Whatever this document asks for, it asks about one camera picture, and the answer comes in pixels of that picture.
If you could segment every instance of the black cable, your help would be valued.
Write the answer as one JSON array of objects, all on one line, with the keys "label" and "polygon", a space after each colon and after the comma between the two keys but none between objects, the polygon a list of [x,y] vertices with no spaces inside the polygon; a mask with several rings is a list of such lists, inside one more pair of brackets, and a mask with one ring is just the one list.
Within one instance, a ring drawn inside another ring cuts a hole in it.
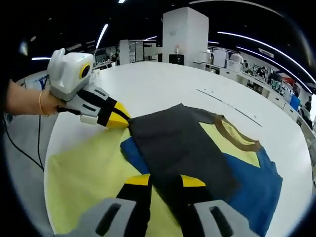
[{"label": "black cable", "polygon": [[39,164],[37,163],[32,157],[30,157],[28,154],[26,154],[24,151],[22,151],[20,148],[18,148],[14,142],[12,141],[10,135],[9,135],[9,132],[8,132],[8,129],[7,129],[7,126],[6,126],[6,121],[4,120],[4,127],[5,127],[5,131],[6,131],[6,134],[10,140],[10,142],[12,143],[12,145],[19,151],[21,152],[23,155],[25,155],[27,158],[29,158],[31,161],[33,161],[39,168],[41,168],[41,170],[44,172],[44,168]]},{"label": "black cable", "polygon": [[41,168],[42,168],[42,170],[44,170],[44,166],[43,166],[43,163],[41,162],[41,158],[40,158],[40,117],[41,117],[41,115],[39,116],[38,156],[39,156],[39,162],[40,162]]}]

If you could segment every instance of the human hand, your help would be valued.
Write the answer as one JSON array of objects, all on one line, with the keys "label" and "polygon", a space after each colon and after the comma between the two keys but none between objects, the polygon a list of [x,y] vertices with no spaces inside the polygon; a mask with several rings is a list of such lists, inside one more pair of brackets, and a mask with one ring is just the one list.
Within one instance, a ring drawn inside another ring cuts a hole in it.
[{"label": "human hand", "polygon": [[57,113],[58,107],[65,107],[66,103],[53,96],[49,89],[42,92],[40,97],[40,106],[43,115],[54,115]]}]

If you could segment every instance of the ceiling light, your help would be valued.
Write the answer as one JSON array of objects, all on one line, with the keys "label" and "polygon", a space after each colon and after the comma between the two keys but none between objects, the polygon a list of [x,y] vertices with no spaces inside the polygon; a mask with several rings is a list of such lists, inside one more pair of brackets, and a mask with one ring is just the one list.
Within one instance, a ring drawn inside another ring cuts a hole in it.
[{"label": "ceiling light", "polygon": [[101,41],[101,39],[102,39],[102,36],[103,36],[104,32],[106,31],[106,29],[108,28],[108,26],[109,26],[109,24],[105,24],[105,25],[104,25],[104,27],[103,27],[103,29],[102,29],[102,32],[101,32],[101,34],[100,34],[99,40],[98,40],[98,42],[97,42],[97,46],[95,47],[95,49],[97,49],[97,48],[99,47],[100,41]]},{"label": "ceiling light", "polygon": [[271,61],[271,62],[273,62],[274,64],[278,65],[279,67],[283,68],[283,69],[286,70],[288,73],[290,73],[292,76],[294,76],[294,77],[308,90],[308,92],[312,94],[312,91],[311,91],[297,76],[295,76],[292,72],[290,72],[290,71],[289,71],[288,69],[286,69],[284,66],[280,65],[279,63],[273,61],[272,59],[270,59],[270,58],[268,58],[268,57],[266,57],[266,56],[263,56],[263,55],[261,55],[261,54],[259,54],[259,53],[256,53],[256,52],[253,52],[253,51],[251,51],[251,50],[249,50],[249,49],[245,49],[245,48],[238,47],[238,46],[237,46],[237,48],[240,48],[240,49],[242,49],[242,50],[251,52],[251,53],[256,54],[256,55],[258,55],[258,56],[260,56],[260,57],[263,57],[263,58],[265,58],[265,59],[268,59],[269,61]]},{"label": "ceiling light", "polygon": [[295,63],[297,66],[299,66],[299,67],[313,80],[313,82],[316,83],[316,80],[312,77],[311,74],[309,74],[309,72],[308,72],[305,68],[303,68],[303,67],[302,67],[298,62],[296,62],[293,58],[291,58],[291,57],[288,56],[287,54],[283,53],[282,51],[278,50],[277,48],[274,48],[274,47],[272,47],[271,45],[268,45],[268,44],[266,44],[266,43],[263,43],[263,42],[261,42],[261,41],[259,41],[259,40],[256,40],[256,39],[253,39],[253,38],[250,38],[250,37],[247,37],[247,36],[241,36],[241,35],[237,35],[237,34],[233,34],[233,33],[221,32],[221,31],[219,31],[218,33],[219,33],[219,34],[230,35],[230,36],[237,36],[237,37],[241,37],[241,38],[244,38],[244,39],[252,40],[252,41],[255,41],[255,42],[257,42],[257,43],[263,44],[264,46],[269,47],[269,48],[275,50],[276,52],[278,52],[278,53],[282,54],[283,56],[287,57],[289,60],[291,60],[291,61],[292,61],[293,63]]},{"label": "ceiling light", "polygon": [[148,38],[148,39],[145,39],[145,40],[152,40],[152,39],[154,39],[154,38],[157,38],[157,36],[154,36],[154,37],[150,37],[150,38]]},{"label": "ceiling light", "polygon": [[[189,4],[196,4],[196,3],[201,3],[201,2],[208,2],[208,1],[220,1],[220,0],[197,0],[197,1],[192,1],[190,2]],[[235,1],[235,2],[241,2],[241,3],[245,3],[245,4],[249,4],[249,5],[253,5],[253,6],[257,6],[257,7],[260,7],[260,8],[263,8],[267,11],[270,11],[270,12],[273,12],[281,17],[284,17],[282,16],[280,13],[278,13],[277,11],[274,11],[272,10],[271,8],[268,8],[266,6],[262,6],[260,4],[257,4],[255,2],[251,2],[251,1],[248,1],[248,0],[222,0],[222,1]]]},{"label": "ceiling light", "polygon": [[28,56],[29,47],[25,41],[21,42],[20,47],[19,47],[19,52],[25,56]]},{"label": "ceiling light", "polygon": [[80,47],[82,47],[82,44],[81,44],[81,43],[78,43],[78,44],[76,44],[76,45],[74,45],[74,46],[72,46],[72,47],[66,48],[66,49],[67,49],[68,51],[72,51],[72,50],[77,49],[77,48],[80,48]]},{"label": "ceiling light", "polygon": [[45,57],[42,57],[42,58],[32,58],[32,61],[34,60],[50,60],[50,58],[45,58]]}]

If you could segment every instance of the white round table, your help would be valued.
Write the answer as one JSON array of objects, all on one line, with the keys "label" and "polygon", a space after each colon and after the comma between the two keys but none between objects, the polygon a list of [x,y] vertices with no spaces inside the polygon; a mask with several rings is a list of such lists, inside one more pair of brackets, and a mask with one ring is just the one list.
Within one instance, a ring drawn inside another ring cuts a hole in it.
[{"label": "white round table", "polygon": [[[283,178],[267,237],[288,235],[309,207],[312,198],[312,166],[303,133],[295,121],[258,93],[207,71],[155,62],[102,70],[96,85],[112,98],[121,101],[132,117],[183,103],[185,106],[223,114],[240,132],[260,140]],[[46,165],[52,155],[65,151],[103,129],[100,125],[81,123],[78,116],[61,113],[50,137]]]}]

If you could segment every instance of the black ceiling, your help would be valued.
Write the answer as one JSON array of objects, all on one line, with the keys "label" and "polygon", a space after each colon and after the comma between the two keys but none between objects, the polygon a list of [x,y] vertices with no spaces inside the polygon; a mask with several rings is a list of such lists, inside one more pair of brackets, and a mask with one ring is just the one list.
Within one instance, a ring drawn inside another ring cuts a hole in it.
[{"label": "black ceiling", "polygon": [[[81,43],[75,51],[87,51],[86,43],[95,40],[105,24],[109,24],[99,48],[117,45],[119,40],[146,39],[158,36],[162,44],[162,15],[173,9],[189,6],[209,17],[209,40],[220,42],[219,46],[235,49],[236,46],[255,52],[258,47],[275,55],[274,60],[298,76],[302,81],[314,83],[293,62],[268,47],[248,39],[220,35],[230,32],[265,42],[286,53],[299,62],[316,79],[314,44],[316,35],[311,19],[312,1],[252,0],[252,3],[268,9],[250,5],[246,1],[209,1],[190,4],[191,0],[119,0],[78,1],[59,5],[47,2],[13,3],[10,19],[2,21],[6,42],[2,47],[10,55],[13,78],[22,78],[40,70],[47,62],[30,61],[32,57],[50,57],[55,49],[68,48]],[[28,56],[15,56],[21,41],[28,45]]]}]

